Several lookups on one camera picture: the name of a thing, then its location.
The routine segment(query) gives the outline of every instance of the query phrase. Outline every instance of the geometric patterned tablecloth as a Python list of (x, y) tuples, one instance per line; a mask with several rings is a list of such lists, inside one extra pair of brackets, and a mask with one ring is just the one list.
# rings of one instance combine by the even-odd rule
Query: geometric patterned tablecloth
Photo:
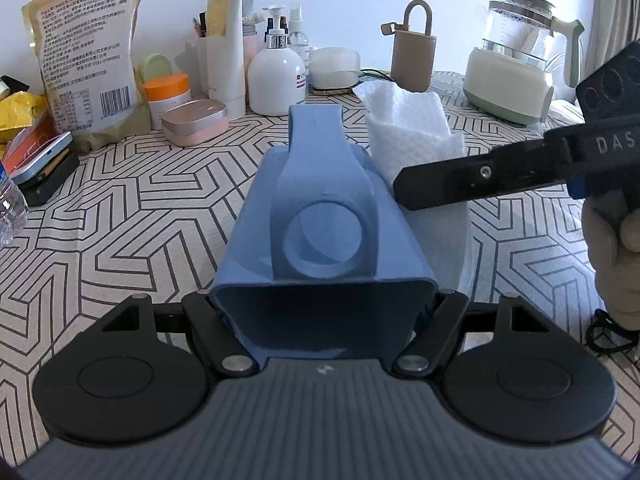
[[(434, 78), (449, 126), (464, 133), (470, 155), (543, 131), (471, 108), (460, 86), (453, 73)], [(348, 137), (367, 145), (355, 96), (308, 101), (342, 104)], [(155, 132), (129, 137), (82, 156), (74, 176), (30, 213), (27, 228), (0, 250), (0, 453), (7, 462), (23, 462), (46, 441), (30, 385), (76, 333), (134, 292), (175, 301), (211, 285), (262, 154), (286, 139), (286, 117), (253, 114), (193, 148), (173, 146)], [(602, 302), (582, 239), (580, 203), (555, 186), (479, 200), (470, 209), (474, 299), (518, 292), (583, 343)], [(184, 346), (184, 338), (160, 337)], [(619, 386), (603, 439), (632, 460), (640, 443), (635, 352), (599, 358)]]

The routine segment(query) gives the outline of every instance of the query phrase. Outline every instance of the yellow package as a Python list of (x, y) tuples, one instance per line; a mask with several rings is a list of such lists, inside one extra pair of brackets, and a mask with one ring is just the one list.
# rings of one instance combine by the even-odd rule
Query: yellow package
[(34, 118), (47, 109), (47, 100), (28, 92), (16, 92), (0, 101), (0, 132), (31, 126)]
[(147, 134), (131, 41), (140, 0), (33, 0), (22, 8), (59, 133), (82, 152)]

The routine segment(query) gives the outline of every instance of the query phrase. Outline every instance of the green round lid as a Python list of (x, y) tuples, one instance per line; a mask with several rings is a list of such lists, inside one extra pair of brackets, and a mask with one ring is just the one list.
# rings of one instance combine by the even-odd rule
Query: green round lid
[(171, 61), (162, 54), (149, 54), (138, 65), (138, 73), (143, 83), (157, 77), (171, 75), (173, 72)]

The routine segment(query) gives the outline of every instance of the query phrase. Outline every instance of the water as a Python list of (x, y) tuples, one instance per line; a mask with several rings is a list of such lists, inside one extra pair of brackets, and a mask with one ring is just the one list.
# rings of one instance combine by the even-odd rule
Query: water
[(0, 247), (10, 244), (24, 229), (28, 213), (24, 196), (0, 163)]

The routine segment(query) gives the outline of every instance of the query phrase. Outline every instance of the electric kettle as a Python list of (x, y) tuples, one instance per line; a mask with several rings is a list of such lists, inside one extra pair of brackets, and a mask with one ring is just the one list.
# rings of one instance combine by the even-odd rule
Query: electric kettle
[(546, 0), (491, 0), (482, 46), (466, 66), (466, 98), (481, 110), (520, 124), (546, 119), (554, 94), (546, 68), (555, 34), (566, 37), (564, 82), (580, 82), (579, 20), (564, 22)]

